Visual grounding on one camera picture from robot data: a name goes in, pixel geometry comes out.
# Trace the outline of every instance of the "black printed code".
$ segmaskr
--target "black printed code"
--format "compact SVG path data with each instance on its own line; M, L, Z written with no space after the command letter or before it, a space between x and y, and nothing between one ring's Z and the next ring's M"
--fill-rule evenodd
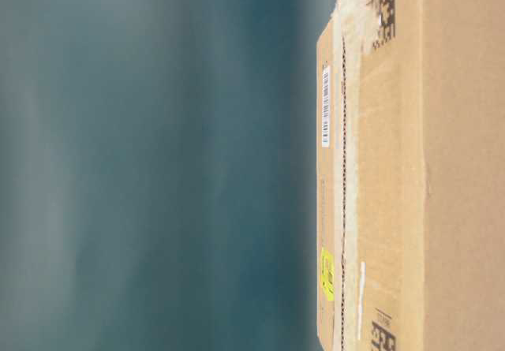
M372 322L372 351L396 351L395 336L375 322Z
M373 0L375 10L380 19L377 38L373 43L374 50L391 41L396 35L395 0Z

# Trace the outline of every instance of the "barcode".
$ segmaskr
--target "barcode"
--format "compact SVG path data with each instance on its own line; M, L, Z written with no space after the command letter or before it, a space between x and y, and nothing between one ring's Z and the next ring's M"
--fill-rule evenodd
M330 115L331 115L330 72L331 72L330 66L328 66L326 69L323 70L323 121L322 121L323 147L330 147Z

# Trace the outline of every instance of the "cardboard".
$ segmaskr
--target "cardboard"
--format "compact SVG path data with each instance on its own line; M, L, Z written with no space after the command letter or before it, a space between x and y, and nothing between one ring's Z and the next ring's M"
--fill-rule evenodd
M503 2L337 0L344 284L325 351L503 349Z
M325 349L333 349L335 325L335 79L333 22L317 43L317 330Z

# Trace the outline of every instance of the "blurred background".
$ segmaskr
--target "blurred background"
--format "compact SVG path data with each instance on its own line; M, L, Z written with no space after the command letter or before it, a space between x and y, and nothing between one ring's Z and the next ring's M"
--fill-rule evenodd
M0 0L0 349L320 350L335 0Z

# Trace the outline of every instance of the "yellow sticker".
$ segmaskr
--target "yellow sticker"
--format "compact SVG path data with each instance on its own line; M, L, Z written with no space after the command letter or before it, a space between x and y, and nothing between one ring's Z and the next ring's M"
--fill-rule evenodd
M335 261L333 255L325 248L321 250L321 286L328 301L335 300L333 278L335 276Z

